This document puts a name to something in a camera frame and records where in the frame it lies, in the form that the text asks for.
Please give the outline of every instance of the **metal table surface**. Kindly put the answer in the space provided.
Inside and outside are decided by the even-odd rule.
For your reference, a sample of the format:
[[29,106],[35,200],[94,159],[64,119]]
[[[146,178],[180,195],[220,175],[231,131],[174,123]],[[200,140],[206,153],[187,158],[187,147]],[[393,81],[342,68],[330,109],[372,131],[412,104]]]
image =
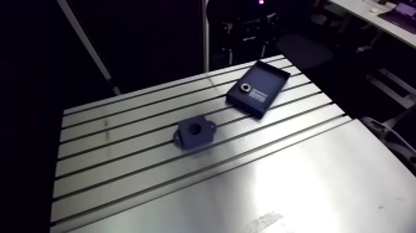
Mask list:
[[[263,61],[292,77],[262,120],[224,96],[254,63],[66,110],[51,232],[415,232],[412,174],[290,61]],[[202,114],[214,142],[175,147]]]

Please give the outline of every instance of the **dark background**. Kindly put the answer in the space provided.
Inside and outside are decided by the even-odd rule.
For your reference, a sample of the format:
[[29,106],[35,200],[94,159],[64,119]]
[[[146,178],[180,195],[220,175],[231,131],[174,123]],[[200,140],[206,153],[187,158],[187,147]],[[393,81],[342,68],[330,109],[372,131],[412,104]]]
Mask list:
[[4,222],[16,232],[48,232],[62,110],[112,91],[55,1],[1,5]]
[[[128,2],[71,2],[122,91],[202,72],[200,1]],[[2,1],[0,17],[3,228],[48,232],[62,112],[113,91],[55,0]]]

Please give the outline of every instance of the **metal ring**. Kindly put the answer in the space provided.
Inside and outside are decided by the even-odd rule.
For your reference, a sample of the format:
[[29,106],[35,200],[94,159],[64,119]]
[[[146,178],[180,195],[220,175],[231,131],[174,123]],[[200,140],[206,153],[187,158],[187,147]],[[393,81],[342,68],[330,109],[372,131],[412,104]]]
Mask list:
[[240,90],[241,90],[242,92],[244,92],[244,93],[248,93],[248,92],[251,90],[251,86],[250,86],[249,84],[247,84],[247,83],[243,83],[243,84],[240,86]]

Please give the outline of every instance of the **white label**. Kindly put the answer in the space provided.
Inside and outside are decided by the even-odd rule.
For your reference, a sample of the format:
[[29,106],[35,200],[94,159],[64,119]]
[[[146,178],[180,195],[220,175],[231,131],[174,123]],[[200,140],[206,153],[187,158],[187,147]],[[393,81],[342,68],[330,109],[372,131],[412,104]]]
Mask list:
[[254,98],[260,102],[264,102],[267,99],[267,95],[259,90],[253,89],[248,94],[251,98]]

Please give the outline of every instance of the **chair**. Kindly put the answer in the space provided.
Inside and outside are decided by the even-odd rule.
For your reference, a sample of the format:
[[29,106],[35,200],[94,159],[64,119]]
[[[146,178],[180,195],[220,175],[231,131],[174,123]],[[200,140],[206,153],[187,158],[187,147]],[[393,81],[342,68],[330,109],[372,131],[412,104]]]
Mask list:
[[324,65],[333,57],[330,49],[311,38],[313,33],[307,35],[314,4],[315,0],[293,0],[291,4],[282,1],[279,4],[285,13],[278,15],[282,29],[275,47],[304,73]]

